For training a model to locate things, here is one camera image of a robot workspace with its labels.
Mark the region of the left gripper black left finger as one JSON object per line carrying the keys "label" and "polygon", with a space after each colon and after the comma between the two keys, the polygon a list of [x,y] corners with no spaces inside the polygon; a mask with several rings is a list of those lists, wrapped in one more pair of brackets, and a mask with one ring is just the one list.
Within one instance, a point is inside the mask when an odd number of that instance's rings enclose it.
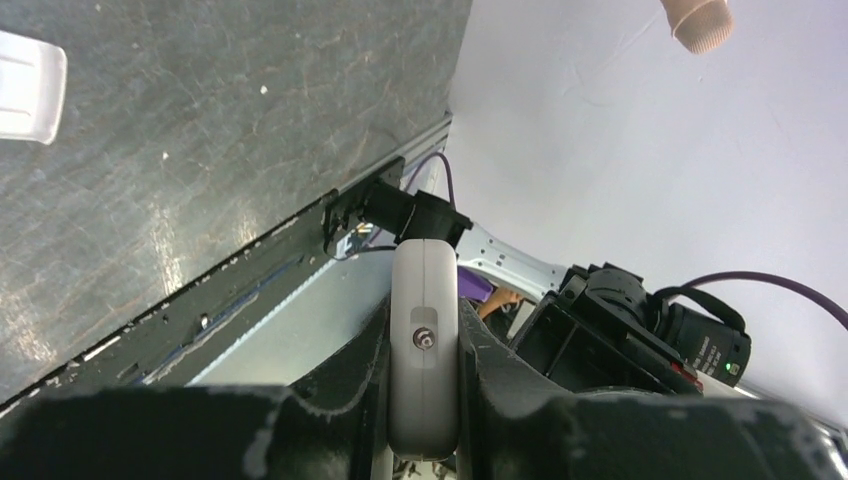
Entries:
{"label": "left gripper black left finger", "polygon": [[291,460],[296,479],[389,479],[387,298],[352,340],[295,382],[308,411]]}

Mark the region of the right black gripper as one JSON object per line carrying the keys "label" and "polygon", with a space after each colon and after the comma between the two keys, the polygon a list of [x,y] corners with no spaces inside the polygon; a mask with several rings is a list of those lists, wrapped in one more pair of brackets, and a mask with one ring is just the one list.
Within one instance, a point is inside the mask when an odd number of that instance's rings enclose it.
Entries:
{"label": "right black gripper", "polygon": [[548,292],[509,348],[573,393],[631,389],[703,394],[694,369],[675,350],[594,294]]}

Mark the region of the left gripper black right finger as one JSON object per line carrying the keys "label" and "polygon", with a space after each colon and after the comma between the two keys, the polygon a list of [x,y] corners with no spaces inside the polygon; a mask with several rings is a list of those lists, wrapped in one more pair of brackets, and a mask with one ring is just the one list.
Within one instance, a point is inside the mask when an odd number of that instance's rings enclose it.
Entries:
{"label": "left gripper black right finger", "polygon": [[500,342],[465,299],[459,303],[460,479],[555,479],[544,446],[545,405],[558,388]]}

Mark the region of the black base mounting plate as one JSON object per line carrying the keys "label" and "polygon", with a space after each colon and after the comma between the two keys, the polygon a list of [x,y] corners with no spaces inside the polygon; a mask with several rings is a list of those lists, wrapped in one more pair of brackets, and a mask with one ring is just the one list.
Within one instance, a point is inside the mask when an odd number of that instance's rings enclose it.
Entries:
{"label": "black base mounting plate", "polygon": [[352,186],[321,196],[3,403],[2,419],[61,390],[192,381],[323,267],[354,252],[349,240],[367,190],[373,183],[398,186],[404,163],[397,156]]}

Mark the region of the black stand with pink disc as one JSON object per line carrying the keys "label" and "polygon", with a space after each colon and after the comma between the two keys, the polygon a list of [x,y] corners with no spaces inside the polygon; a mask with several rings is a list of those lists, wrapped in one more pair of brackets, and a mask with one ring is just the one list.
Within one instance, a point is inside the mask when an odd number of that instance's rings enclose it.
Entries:
{"label": "black stand with pink disc", "polygon": [[661,0],[671,36],[688,52],[710,52],[729,38],[734,18],[725,0]]}

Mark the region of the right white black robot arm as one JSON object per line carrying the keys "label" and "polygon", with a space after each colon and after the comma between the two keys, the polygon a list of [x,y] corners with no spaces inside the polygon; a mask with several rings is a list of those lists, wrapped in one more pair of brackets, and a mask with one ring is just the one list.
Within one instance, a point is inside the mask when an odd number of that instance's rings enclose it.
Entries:
{"label": "right white black robot arm", "polygon": [[748,365],[751,340],[742,316],[696,288],[649,292],[640,276],[612,264],[543,262],[496,239],[447,201],[380,180],[366,189],[362,217],[400,242],[443,240],[461,267],[531,301],[534,310],[510,348],[572,392],[699,395],[705,378],[732,387]]}

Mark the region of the white battery cover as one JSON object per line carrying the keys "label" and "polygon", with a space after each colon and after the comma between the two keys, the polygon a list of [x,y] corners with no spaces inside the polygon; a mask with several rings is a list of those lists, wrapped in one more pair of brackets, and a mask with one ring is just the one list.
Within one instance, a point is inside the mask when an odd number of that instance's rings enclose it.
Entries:
{"label": "white battery cover", "polygon": [[1,33],[1,137],[54,142],[66,94],[68,60],[53,44]]}

